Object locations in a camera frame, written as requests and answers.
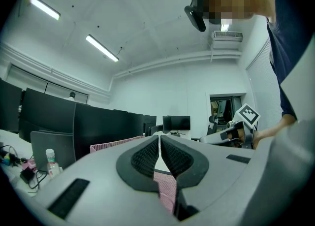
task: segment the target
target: black mesh pad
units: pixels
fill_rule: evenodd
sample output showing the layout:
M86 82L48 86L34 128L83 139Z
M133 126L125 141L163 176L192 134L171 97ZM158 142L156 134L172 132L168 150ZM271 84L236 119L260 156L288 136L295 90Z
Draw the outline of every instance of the black mesh pad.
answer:
M121 154L116 162L116 170L133 189L158 193L158 184L153 180L157 160L158 136L155 135Z
M208 171L209 162L202 153L166 135L161 136L161 152L178 189L198 185Z

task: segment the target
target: navy shirt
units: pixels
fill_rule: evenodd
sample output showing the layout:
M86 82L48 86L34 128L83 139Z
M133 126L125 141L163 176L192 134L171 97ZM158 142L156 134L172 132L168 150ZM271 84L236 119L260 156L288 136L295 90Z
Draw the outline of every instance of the navy shirt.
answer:
M280 88L282 115L295 113L285 96L280 84L290 74L306 50L313 34L309 25L307 8L302 0L275 0L276 22L269 23L267 30L271 44L271 66L277 76Z

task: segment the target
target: bottle cap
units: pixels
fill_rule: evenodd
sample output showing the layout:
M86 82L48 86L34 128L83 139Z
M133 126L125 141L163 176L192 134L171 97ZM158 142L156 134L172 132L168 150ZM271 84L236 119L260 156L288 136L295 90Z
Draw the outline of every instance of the bottle cap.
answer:
M47 149L46 150L46 156L47 157L54 157L55 156L55 152L53 149Z

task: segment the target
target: water bottle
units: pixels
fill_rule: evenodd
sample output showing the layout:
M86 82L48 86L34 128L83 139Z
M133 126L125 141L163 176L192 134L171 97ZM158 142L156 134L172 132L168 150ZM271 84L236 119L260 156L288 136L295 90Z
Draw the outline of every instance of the water bottle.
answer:
M53 149L47 149L46 150L46 156L48 160L47 164L47 170L51 178L56 177L58 174L60 174L60 168L58 163L55 159L55 152Z

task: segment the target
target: white desk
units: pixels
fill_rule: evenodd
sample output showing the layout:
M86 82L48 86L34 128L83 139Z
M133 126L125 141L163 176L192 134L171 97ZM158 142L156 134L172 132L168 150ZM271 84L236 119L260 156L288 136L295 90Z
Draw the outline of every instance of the white desk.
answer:
M26 158L29 159L32 155L33 155L33 151L32 151L32 145L31 143L26 142L25 140L22 140L21 138L19 138L18 134L14 134L14 133L10 133L4 130L0 130L0 142L3 143L3 145L10 145L12 146L17 154L19 158ZM4 148L6 151L9 151L9 147L5 147ZM36 193L35 190L32 190L29 188L28 184L26 184L21 178L20 178L20 173L22 171L22 166L14 166L14 167L10 167L4 164L1 164L1 167L3 169L3 171L6 174L11 174L14 175L16 177L17 182L13 183L13 188L15 189L19 189L25 193L27 193L30 196L35 196ZM34 181L31 181L31 185L36 185L37 181L35 179L35 177L33 178ZM45 185L46 183L48 183L50 181L50 176L47 176L41 183L40 186Z
M190 139L190 130L186 131L180 131L181 137ZM156 132L154 135L164 135L162 131ZM0 130L0 142L3 143L3 145L10 145L12 146L19 158L26 158L29 159L33 155L32 152L32 145L21 138L19 138L18 134L10 133L4 130ZM157 160L155 168L157 170L165 171L165 172L170 172L167 166L165 165L162 156L161 156L161 147L160 147L160 142L159 142L159 158ZM20 178L20 173L22 171L22 166L15 166L15 167L10 167L4 164L1 164L3 170L5 173L10 173L16 177L17 182L13 184L13 187L15 189L19 189L25 193L27 193L30 196L35 196L36 193L34 193L35 190L32 190L29 188L28 184L26 184L21 178ZM37 184L35 177L34 177L34 182L31 182L31 185ZM46 183L50 181L50 176L47 176L41 183L40 186L44 186Z

